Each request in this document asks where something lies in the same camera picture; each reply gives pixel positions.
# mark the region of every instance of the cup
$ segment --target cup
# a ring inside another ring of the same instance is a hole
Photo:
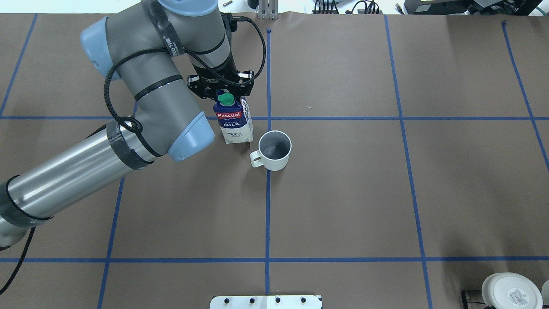
[[[251,166],[281,170],[288,164],[292,140],[282,131],[269,131],[259,139],[259,150],[250,154]]]

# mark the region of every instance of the blue joint cap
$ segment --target blue joint cap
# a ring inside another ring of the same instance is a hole
[[[183,16],[205,16],[215,11],[217,0],[158,0],[172,13]]]
[[[110,68],[113,67],[107,45],[107,16],[82,31],[80,44],[93,66],[103,77],[106,77]],[[113,80],[116,79],[120,79],[117,72],[113,75]]]
[[[200,112],[175,140],[168,150],[168,156],[174,161],[183,161],[208,147],[214,141],[214,137],[214,131],[206,115]]]

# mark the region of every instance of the white floor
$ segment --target white floor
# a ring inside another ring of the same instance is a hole
[[[248,7],[247,0],[233,0],[233,3],[223,7],[222,4],[229,0],[219,0],[222,12],[253,12]],[[136,3],[139,0],[27,0],[27,1],[1,1],[0,13],[118,13]],[[395,3],[404,6],[404,0],[376,0],[383,14],[398,14]],[[356,0],[343,0],[338,6],[340,13],[351,9]],[[315,5],[314,0],[279,0],[279,12],[311,13]],[[539,5],[545,12],[549,11],[549,0],[543,0]],[[541,15],[534,10],[530,15]]]

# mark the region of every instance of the bottle cap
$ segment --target bottle cap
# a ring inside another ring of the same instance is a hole
[[[219,100],[219,103],[221,103],[221,105],[223,106],[231,106],[234,104],[234,95],[230,93],[224,93],[222,95],[219,95],[217,99]]]

